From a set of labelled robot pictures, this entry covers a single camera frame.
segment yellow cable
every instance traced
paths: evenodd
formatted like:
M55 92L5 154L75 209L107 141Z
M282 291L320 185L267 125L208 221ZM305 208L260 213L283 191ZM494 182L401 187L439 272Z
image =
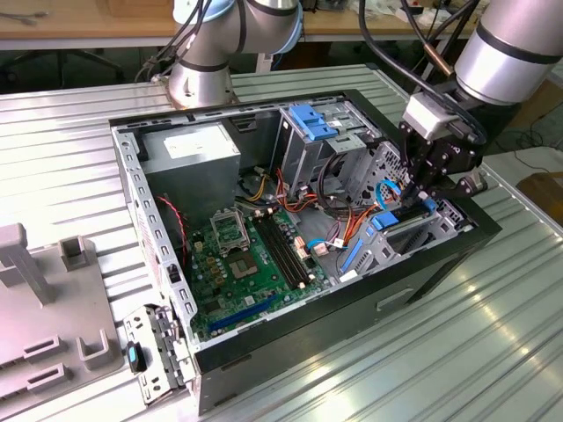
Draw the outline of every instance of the yellow cable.
M254 196L252 196L248 200L250 202L254 202L256 200L259 200L260 197L262 196L262 194L264 193L264 187L265 186L266 186L266 175L262 175L262 182L260 183L260 189L256 192L256 194Z

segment metal workbench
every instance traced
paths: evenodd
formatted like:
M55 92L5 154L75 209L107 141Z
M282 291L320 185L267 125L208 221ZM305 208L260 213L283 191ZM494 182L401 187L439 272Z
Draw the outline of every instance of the metal workbench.
M394 122L405 107L384 76L363 66L233 82L243 101L357 88ZM106 121L170 109L163 89L150 84L0 97L0 225L24 223L30 248L75 234L94 241L122 346L121 320L157 293L125 207ZM562 420L560 228L503 186L494 167L483 168L491 188L476 201L503 227L484 250L429 297L205 419ZM187 396L144 410L127 365L14 420L44 418L197 420Z

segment ram slot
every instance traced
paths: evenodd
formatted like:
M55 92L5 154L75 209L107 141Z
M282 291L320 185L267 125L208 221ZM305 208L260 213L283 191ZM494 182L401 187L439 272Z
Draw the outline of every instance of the ram slot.
M307 272L289 247L275 221L272 218L254 221L254 227L289 286L295 289L300 283L307 284L309 282Z

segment table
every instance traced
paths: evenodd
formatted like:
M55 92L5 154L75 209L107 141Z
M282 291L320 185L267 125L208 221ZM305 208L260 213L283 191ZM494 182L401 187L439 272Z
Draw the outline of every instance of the table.
M395 123L405 108L404 93L362 65L240 75L233 85L243 101L356 88ZM157 84L0 97L0 224L29 225L32 248L76 234L96 244L122 347L123 317L157 292L126 210L106 121L168 110ZM206 420L561 420L563 231L498 174L499 158L505 167L515 163L510 155L487 158L489 190L475 198L503 227L484 250L430 296ZM197 420L187 396L145 410L124 365L13 421L93 414L105 421Z
M177 29L172 17L113 17L105 0L0 0L0 11L50 12L50 16L41 19L37 26L0 20L0 50L162 46ZM416 38L412 28L394 16L369 19L368 28L376 40ZM468 26L462 37L472 29ZM302 41L351 40L362 40L354 12L304 13Z

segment blue pcie slot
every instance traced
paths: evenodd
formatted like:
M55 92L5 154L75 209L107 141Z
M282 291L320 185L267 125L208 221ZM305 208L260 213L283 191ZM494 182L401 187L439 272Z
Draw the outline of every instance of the blue pcie slot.
M348 269L348 267L350 266L350 264L352 264L352 261L354 260L355 256L358 254L358 251L360 250L360 248L363 245L363 240L358 240L355 243L354 249L350 252L350 254L348 255L348 258L346 259L346 261L344 262L344 265L340 268L340 270L345 273L346 270Z
M243 319L245 319L247 317L252 317L253 315L259 314L260 312L262 312L262 311L264 311L264 310L266 310L270 307L270 305L274 301L275 297L276 297L276 295L272 295L272 296L268 297L265 301L262 301L260 303L256 303L255 305L252 305L250 308L240 310L236 314L233 314L231 316L227 316L226 318L223 318L223 319L220 319L219 321L215 321L214 323L211 323L208 326L209 332L211 332L213 330L219 330L220 328L227 327L231 324L239 323L240 321L242 321Z

